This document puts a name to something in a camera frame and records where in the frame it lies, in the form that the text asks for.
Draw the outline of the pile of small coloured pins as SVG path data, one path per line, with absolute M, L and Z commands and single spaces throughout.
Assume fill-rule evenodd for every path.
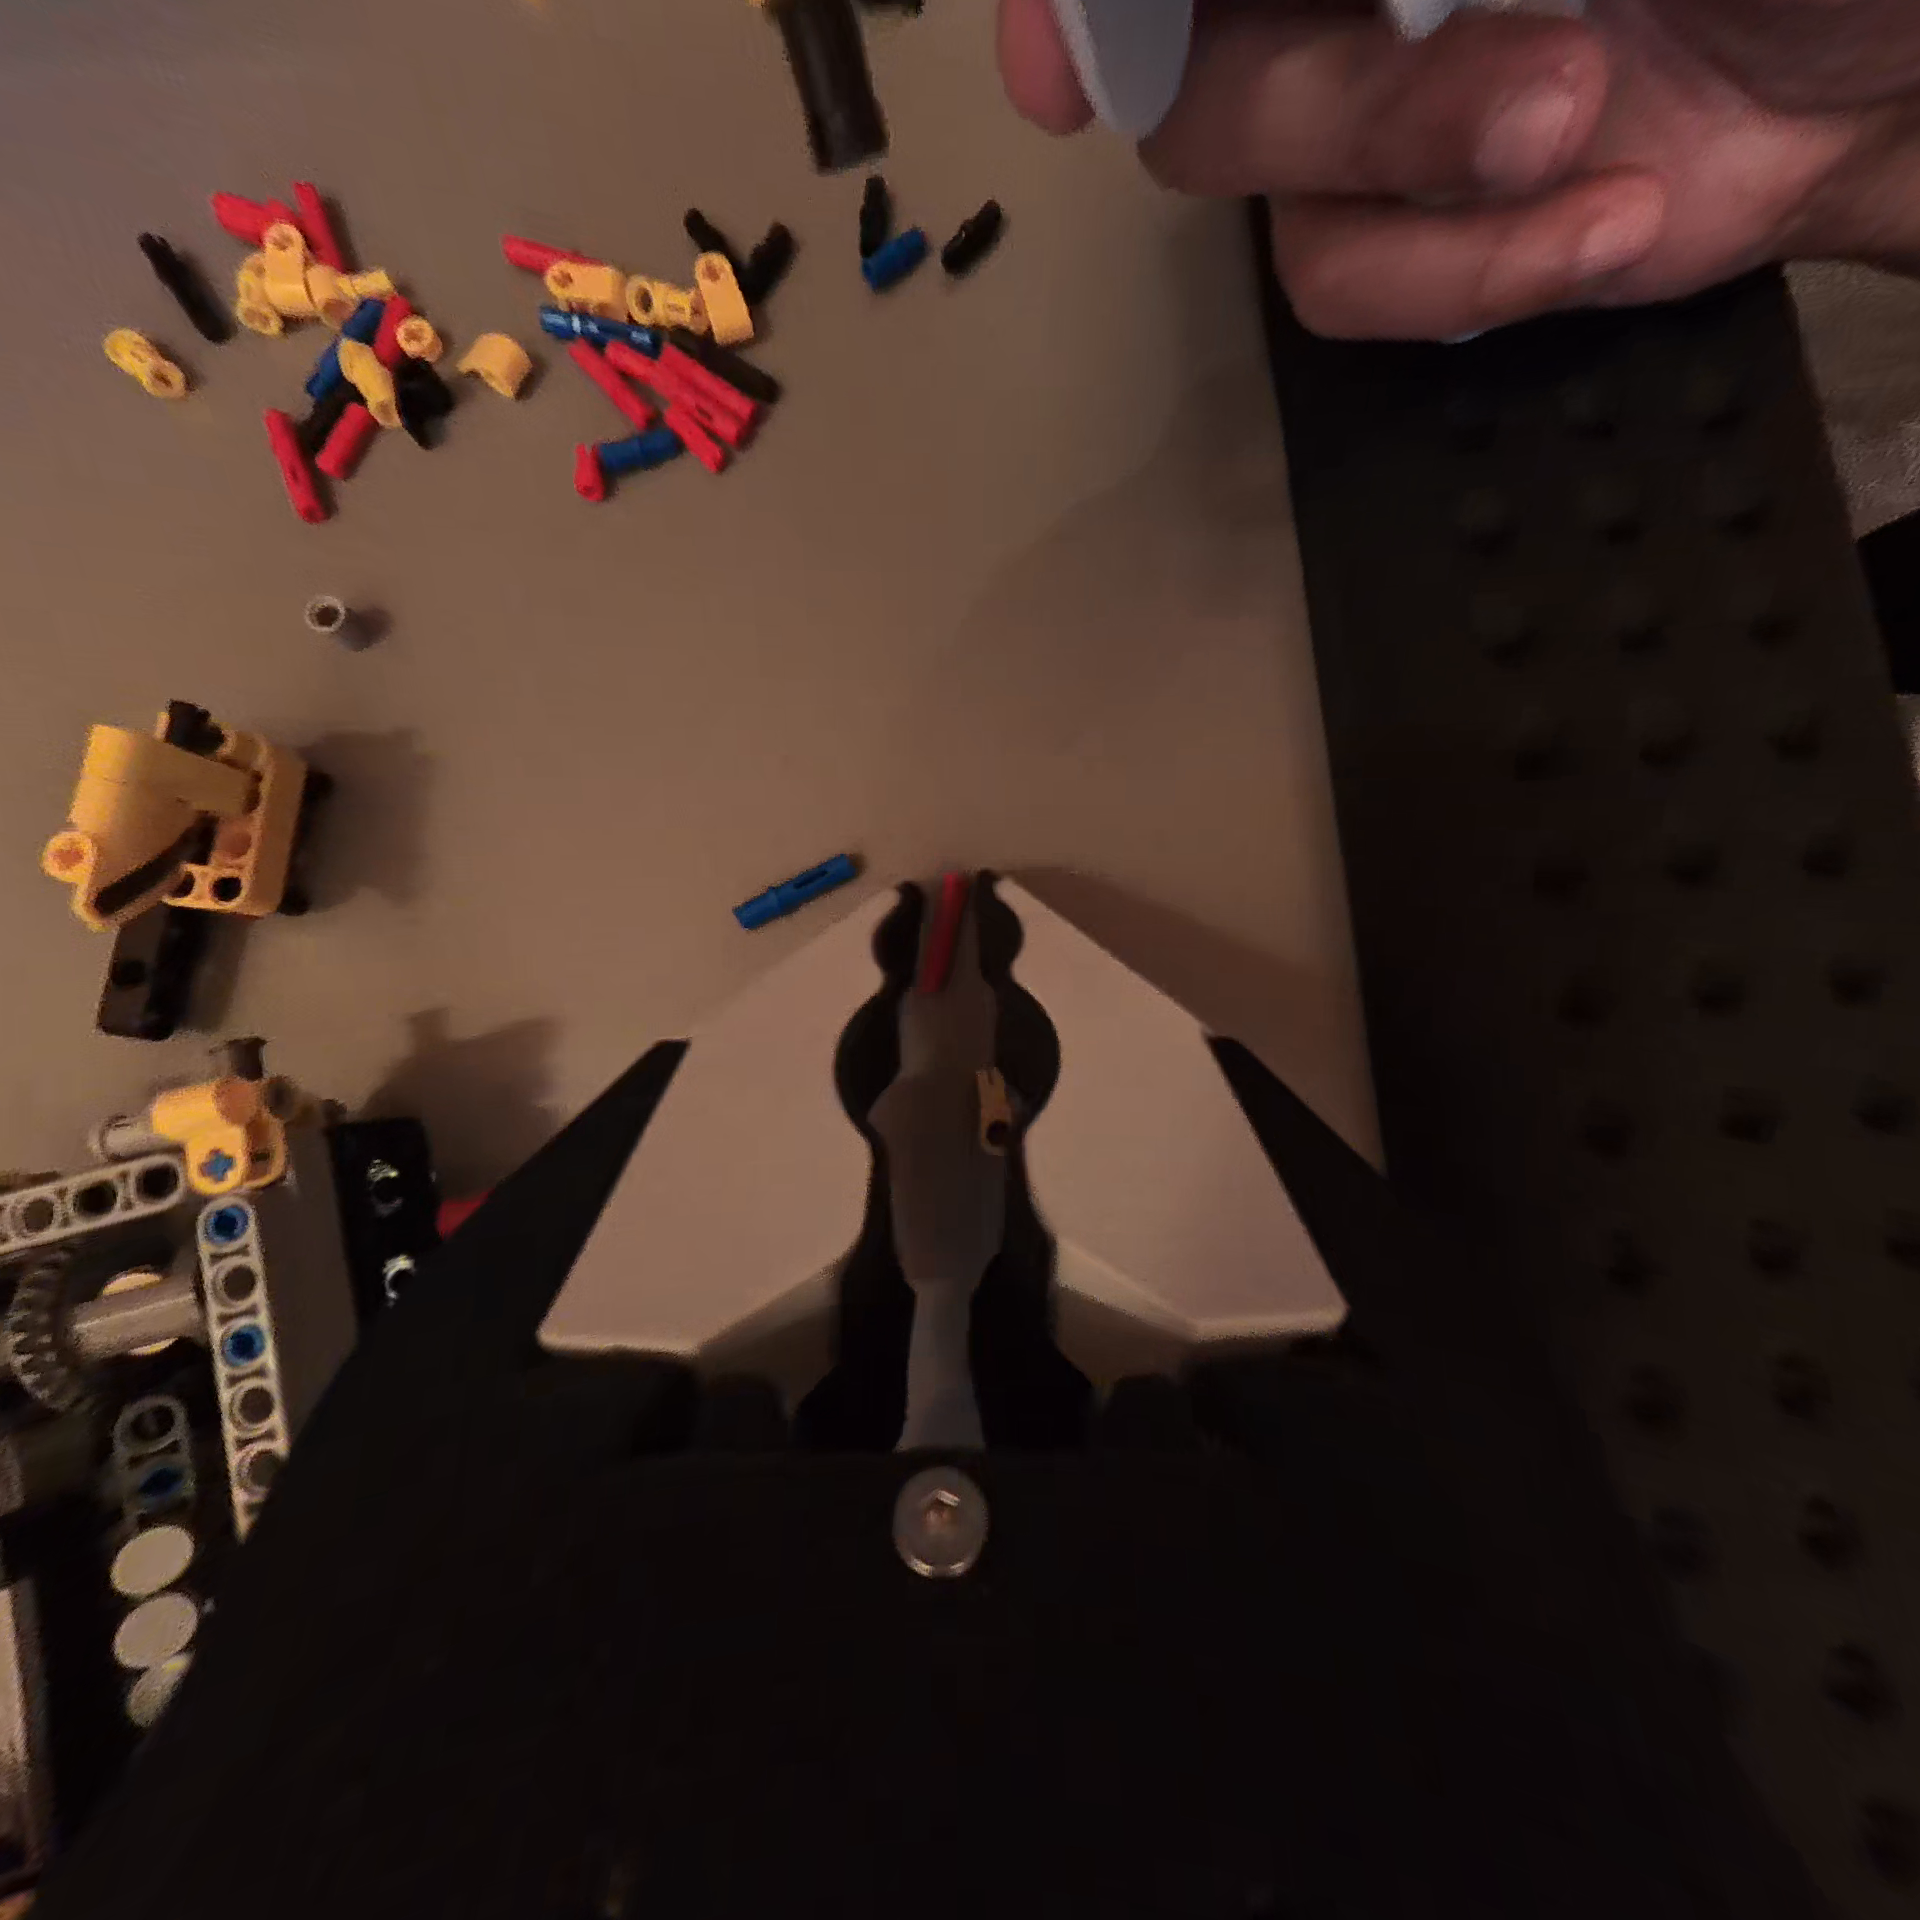
M 163 235 L 139 258 L 206 349 L 232 326 L 274 339 L 318 326 L 298 405 L 268 405 L 266 439 L 281 496 L 306 527 L 333 515 L 333 492 L 373 445 L 437 446 L 456 421 L 456 384 L 521 400 L 540 375 L 531 349 L 490 326 L 458 352 L 388 270 L 351 270 L 330 195 L 298 181 L 296 202 L 214 193 L 210 212 L 243 244 L 232 293 Z M 694 461 L 722 470 L 781 400 L 781 384 L 747 360 L 760 311 L 798 262 L 798 235 L 771 218 L 747 252 L 704 208 L 680 212 L 694 262 L 680 282 L 631 277 L 609 258 L 504 235 L 516 277 L 540 282 L 540 332 L 607 394 L 624 439 L 574 445 L 574 496 L 607 502 L 619 477 Z

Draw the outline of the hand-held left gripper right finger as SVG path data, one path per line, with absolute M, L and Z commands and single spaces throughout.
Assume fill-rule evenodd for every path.
M 973 1281 L 990 1447 L 1076 1447 L 1134 1378 L 1347 1327 L 1213 1026 L 1019 880 L 973 880 L 991 1061 L 1019 1098 Z

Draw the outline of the grey desk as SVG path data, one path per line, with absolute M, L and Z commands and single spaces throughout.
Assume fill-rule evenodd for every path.
M 196 1021 L 412 1110 L 490 1191 L 656 1034 L 891 880 L 1019 873 L 1261 1050 L 1347 1140 L 1375 1108 L 1289 446 L 1237 208 L 1048 143 L 991 12 L 875 31 L 891 193 L 973 282 L 858 277 L 747 7 L 7 7 L 7 1167 L 210 1064 L 97 1034 L 110 939 L 36 873 L 88 724 L 196 702 L 333 776 L 318 911 L 225 933 Z M 574 496 L 619 430 L 564 352 L 458 384 L 298 527 L 266 405 L 311 326 L 196 349 L 139 258 L 232 277 L 210 193 L 318 181 L 469 349 L 531 339 L 504 235 L 670 277 L 680 208 L 790 218 L 753 457 Z M 306 599 L 381 607 L 373 654 Z M 740 933 L 738 902 L 864 873 Z

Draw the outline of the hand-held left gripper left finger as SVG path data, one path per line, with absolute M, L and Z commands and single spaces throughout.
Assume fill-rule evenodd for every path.
M 799 1447 L 896 1447 L 915 1283 L 896 1254 L 896 1018 L 923 882 L 891 882 L 740 986 L 670 1064 L 540 1347 L 763 1379 Z

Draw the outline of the black perforated foam pad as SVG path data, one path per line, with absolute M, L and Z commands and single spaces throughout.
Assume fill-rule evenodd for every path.
M 1389 1173 L 1546 1320 L 1760 1890 L 1913 1914 L 1913 776 L 1787 282 L 1350 349 L 1244 224 Z

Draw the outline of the red pin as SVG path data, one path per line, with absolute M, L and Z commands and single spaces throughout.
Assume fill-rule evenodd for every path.
M 960 947 L 966 947 L 966 922 L 967 922 L 967 873 L 946 873 L 925 894 L 925 924 L 923 924 L 923 971 L 915 971 L 915 992 L 946 992 Z

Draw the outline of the black brick piece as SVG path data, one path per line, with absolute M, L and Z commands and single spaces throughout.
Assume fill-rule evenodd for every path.
M 865 34 L 852 0 L 778 0 L 781 61 L 799 98 L 799 131 L 822 175 L 852 175 L 891 147 Z

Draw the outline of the yellow black brick subassembly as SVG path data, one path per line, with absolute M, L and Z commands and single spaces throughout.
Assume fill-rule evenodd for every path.
M 165 702 L 147 730 L 97 724 L 41 880 L 110 939 L 97 1026 L 173 1039 L 214 922 L 311 911 L 318 819 L 333 776 L 210 707 Z

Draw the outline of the blue pin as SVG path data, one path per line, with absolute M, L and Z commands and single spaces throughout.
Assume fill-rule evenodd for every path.
M 864 861 L 852 849 L 824 854 L 824 861 L 753 892 L 747 902 L 738 902 L 738 924 L 740 933 L 778 924 L 778 922 L 799 915 L 809 902 L 846 892 L 858 873 L 864 873 Z

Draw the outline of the person's right hand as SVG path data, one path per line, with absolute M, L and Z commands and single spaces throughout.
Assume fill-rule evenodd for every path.
M 1199 7 L 1134 143 L 1182 195 L 1261 195 L 1326 339 L 1463 339 L 1663 307 L 1778 262 L 1913 277 L 1920 7 L 1595 0 Z

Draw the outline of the partly built yellow toy car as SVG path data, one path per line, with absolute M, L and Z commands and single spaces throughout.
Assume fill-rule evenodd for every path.
M 324 1386 L 456 1222 L 417 1117 L 260 1034 L 0 1180 L 7 1910 L 173 1704 Z

